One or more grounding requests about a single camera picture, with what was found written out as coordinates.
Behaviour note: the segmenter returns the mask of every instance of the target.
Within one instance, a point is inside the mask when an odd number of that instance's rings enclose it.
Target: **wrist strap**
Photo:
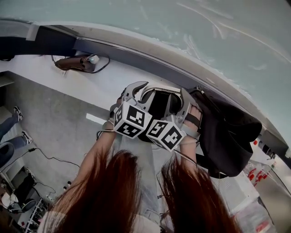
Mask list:
[[[200,128],[200,121],[198,120],[197,117],[193,116],[192,114],[188,113],[187,116],[185,117],[185,120],[192,122],[194,125]]]

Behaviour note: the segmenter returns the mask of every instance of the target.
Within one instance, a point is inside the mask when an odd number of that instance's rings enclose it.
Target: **person's leg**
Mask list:
[[[26,146],[27,144],[31,144],[33,142],[33,139],[31,138],[31,136],[28,135],[27,132],[22,131],[22,136],[12,138],[7,142],[12,143],[15,149],[19,149]]]
[[[140,190],[142,195],[139,214],[159,225],[160,216],[158,212],[156,173],[151,144],[143,142],[138,138],[129,139],[117,135],[113,146],[113,153],[115,154],[120,150],[130,151],[138,157],[137,163],[141,169]]]
[[[0,124],[0,141],[3,136],[18,122],[18,114],[15,112],[12,117],[7,118]]]
[[[0,124],[0,141],[2,140],[3,136],[19,121],[23,120],[23,115],[21,110],[18,106],[13,108],[14,113],[12,117],[6,119],[2,124]]]

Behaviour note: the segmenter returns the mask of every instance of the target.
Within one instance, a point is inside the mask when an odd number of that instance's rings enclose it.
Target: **cable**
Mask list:
[[[114,132],[114,130],[107,130],[107,129],[105,129],[105,130],[98,131],[97,134],[96,134],[97,135],[97,140],[99,139],[99,137],[100,137],[100,135],[101,135],[102,132]]]
[[[20,157],[18,157],[17,159],[21,158],[22,156],[24,156],[25,154],[27,154],[28,152],[30,152],[29,150],[27,152],[25,152],[23,155],[21,155]],[[7,167],[9,167],[12,163],[8,164],[4,169],[2,169],[2,171],[0,171],[0,173],[2,173]]]
[[[51,186],[45,185],[45,184],[43,184],[42,182],[36,182],[36,183],[34,183],[34,186],[37,185],[37,184],[42,184],[43,186],[49,187],[49,188],[51,188],[52,190],[54,190]]]
[[[188,160],[188,161],[190,161],[191,163],[193,163],[193,164],[195,164],[196,165],[196,167],[197,167],[197,163],[193,160],[193,159],[191,159],[190,157],[188,157],[187,155],[184,155],[184,154],[182,154],[180,151],[178,151],[178,150],[174,150],[176,153],[178,153],[181,157],[183,157],[184,159],[186,159],[186,160]]]
[[[90,59],[91,57],[95,56],[95,55],[96,55],[96,56],[103,56],[103,57],[106,57],[106,58],[108,59],[108,62],[107,62],[104,66],[102,66],[100,69],[98,69],[98,70],[96,70],[96,71],[93,71],[93,72],[87,72],[87,71],[83,71],[83,70],[79,70],[79,69],[77,69],[77,71],[84,72],[84,73],[88,73],[88,74],[96,74],[96,73],[100,72],[101,70],[105,69],[105,68],[109,65],[111,59],[110,59],[110,57],[109,57],[107,54],[104,54],[104,53],[94,53],[94,54],[91,54],[91,55],[89,55],[88,57],[86,57],[85,60],[88,61],[88,62],[90,62],[89,59]],[[51,60],[52,60],[53,63],[55,64],[55,60],[54,60],[53,55],[51,55]]]
[[[61,160],[61,159],[59,159],[59,158],[56,158],[56,157],[51,157],[51,158],[48,158],[43,152],[42,152],[42,150],[41,149],[39,149],[38,147],[37,148],[32,148],[32,149],[29,149],[28,151],[29,152],[32,152],[32,151],[35,151],[35,150],[39,150],[48,160],[50,160],[50,159],[55,159],[55,160],[58,160],[58,161],[60,161],[60,162],[67,162],[67,163],[71,163],[71,164],[74,164],[74,165],[76,165],[78,168],[80,168],[80,166],[79,165],[77,165],[77,164],[75,164],[75,163],[73,163],[73,162],[70,162],[70,161],[66,161],[66,160]]]
[[[32,148],[32,149],[29,149],[27,152],[25,152],[23,155],[21,155],[21,156],[19,156],[18,158],[16,158],[13,162],[11,162],[10,164],[8,164],[4,169],[2,169],[2,171],[0,171],[0,173],[2,173],[7,167],[9,167],[12,163],[14,163],[17,159],[19,159],[19,158],[21,158],[21,157],[23,157],[25,154],[27,154],[28,152],[33,152],[33,151],[35,151],[36,149],[39,149],[39,148]],[[56,157],[51,157],[51,158],[48,158],[43,152],[42,152],[42,150],[41,149],[39,149],[40,150],[40,152],[48,159],[48,160],[50,160],[50,159],[55,159],[55,160],[58,160],[58,161],[60,161],[60,162],[67,162],[67,163],[71,163],[71,164],[73,164],[73,165],[75,165],[75,166],[77,166],[78,168],[80,168],[80,166],[79,165],[77,165],[77,164],[75,164],[75,163],[73,163],[73,162],[70,162],[70,161],[66,161],[66,160],[61,160],[61,159],[59,159],[59,158],[56,158]]]
[[[52,60],[53,63],[55,64],[54,56],[52,56],[52,55],[51,55],[51,60]]]
[[[96,70],[96,71],[94,71],[94,72],[86,72],[86,71],[82,71],[82,72],[89,73],[89,74],[96,74],[96,73],[100,72],[101,70],[105,69],[105,67],[109,65],[109,63],[110,63],[111,60],[110,60],[110,57],[109,57],[107,54],[94,53],[94,54],[88,56],[88,57],[86,58],[86,60],[88,61],[88,59],[90,59],[91,57],[93,57],[93,56],[95,56],[95,55],[97,55],[97,56],[99,55],[99,56],[106,57],[106,58],[108,59],[108,62],[107,62],[103,67],[101,67],[100,69],[98,69],[98,70]]]

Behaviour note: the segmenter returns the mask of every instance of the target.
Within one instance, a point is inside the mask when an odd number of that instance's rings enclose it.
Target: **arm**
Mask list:
[[[106,123],[107,130],[113,130],[113,125],[109,122]],[[86,177],[87,173],[91,171],[94,159],[96,156],[107,155],[115,140],[115,132],[103,132],[99,137],[98,141],[95,142],[94,146],[89,150],[85,159],[83,160],[79,169],[76,179],[73,181],[73,185],[81,182]]]
[[[201,119],[201,112],[196,107],[192,106],[188,112],[197,117],[199,120]],[[190,121],[185,120],[184,124],[194,131],[198,130],[198,127]],[[196,139],[187,135],[180,144],[180,150],[181,153],[187,155],[196,162]],[[196,169],[196,166],[193,163],[184,158],[181,159],[181,165],[189,168],[190,170],[193,170],[193,168]]]

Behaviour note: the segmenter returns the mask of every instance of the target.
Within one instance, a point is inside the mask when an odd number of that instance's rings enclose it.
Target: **light blue surface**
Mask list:
[[[285,0],[0,0],[0,17],[135,31],[217,69],[291,144],[291,7]]]

